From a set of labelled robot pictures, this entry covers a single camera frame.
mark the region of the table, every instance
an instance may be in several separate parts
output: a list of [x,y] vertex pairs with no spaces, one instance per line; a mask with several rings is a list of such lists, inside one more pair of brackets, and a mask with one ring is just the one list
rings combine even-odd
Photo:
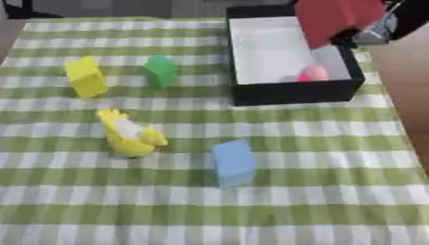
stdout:
[[418,157],[429,174],[429,117],[425,104],[429,98],[427,79],[429,70],[429,24],[415,33],[387,46],[372,46],[373,55],[397,112],[404,123],[407,134],[416,148]]
[[[429,193],[372,58],[351,102],[235,108],[219,20],[82,18],[27,24],[0,78],[0,237],[5,244],[426,244]],[[137,64],[179,65],[169,90]],[[62,63],[93,55],[109,93],[78,100]],[[95,109],[168,135],[114,156]],[[255,182],[218,189],[208,153],[248,138]]]

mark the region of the tablecloth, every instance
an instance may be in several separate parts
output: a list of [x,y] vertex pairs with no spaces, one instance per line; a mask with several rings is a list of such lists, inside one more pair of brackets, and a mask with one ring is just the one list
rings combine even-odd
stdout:
[[[224,20],[27,24],[0,70],[1,244],[429,244],[428,182],[371,56],[350,102],[234,107]],[[148,84],[168,56],[180,76]],[[93,56],[109,92],[80,100],[63,63]],[[170,145],[113,154],[115,107]],[[248,139],[251,185],[215,185],[210,148]]]

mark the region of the black box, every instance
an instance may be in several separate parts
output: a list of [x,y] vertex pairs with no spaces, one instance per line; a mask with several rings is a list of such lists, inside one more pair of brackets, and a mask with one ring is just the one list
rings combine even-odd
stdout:
[[[291,17],[291,16],[292,17],[295,16],[293,5],[232,7],[227,9],[230,75],[233,83],[232,94],[233,94],[234,105],[245,106],[245,105],[265,105],[265,104],[349,101],[352,99],[356,90],[365,81],[365,77],[362,73],[362,70],[360,69],[351,49],[342,47],[342,46],[330,46],[329,51],[332,52],[332,56],[336,56],[335,53],[338,53],[339,54],[338,58],[342,59],[341,62],[344,63],[344,64],[338,63],[338,65],[345,68],[343,69],[344,71],[338,72],[338,73],[343,73],[343,75],[341,76],[343,76],[344,78],[339,78],[341,76],[338,75],[338,78],[333,78],[331,80],[324,80],[324,81],[291,82],[291,80],[289,80],[287,82],[268,81],[264,83],[252,83],[252,84],[242,84],[238,82],[237,60],[235,56],[236,55],[235,47],[233,47],[235,45],[235,42],[238,43],[238,41],[236,41],[237,38],[236,39],[233,38],[234,34],[232,33],[232,32],[236,32],[235,30],[232,30],[232,28],[234,28],[233,25],[238,25],[238,24],[232,24],[232,23],[244,23],[242,21],[252,21],[251,19],[256,21],[260,20],[260,23],[262,23],[263,19],[261,18],[273,18],[273,20],[277,19],[279,21],[282,21],[282,18],[276,18],[276,17]],[[269,30],[267,31],[266,29],[264,29],[263,26],[260,27],[260,31],[263,33],[269,32]],[[271,41],[270,38],[266,38],[265,40],[268,43]],[[336,70],[340,71],[342,69],[336,69],[336,68],[332,69],[332,71],[336,71]]]

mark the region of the box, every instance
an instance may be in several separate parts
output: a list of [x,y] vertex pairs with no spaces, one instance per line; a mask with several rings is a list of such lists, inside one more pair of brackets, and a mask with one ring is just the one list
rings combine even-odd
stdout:
[[[349,48],[310,50],[293,5],[227,9],[230,75],[235,106],[351,100],[365,81]],[[311,64],[329,80],[296,82]]]

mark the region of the toy block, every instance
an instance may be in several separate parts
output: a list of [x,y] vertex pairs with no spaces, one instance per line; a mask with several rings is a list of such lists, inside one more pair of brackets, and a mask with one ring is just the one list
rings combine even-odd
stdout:
[[64,65],[67,77],[79,97],[90,99],[107,92],[102,72],[91,56],[68,61]]
[[152,56],[144,65],[144,71],[150,82],[167,88],[177,77],[172,60],[161,55]]
[[212,153],[217,183],[221,188],[252,182],[255,176],[255,160],[246,140],[215,145]]
[[342,31],[364,30],[385,13],[379,0],[300,0],[295,11],[311,49],[329,44]]

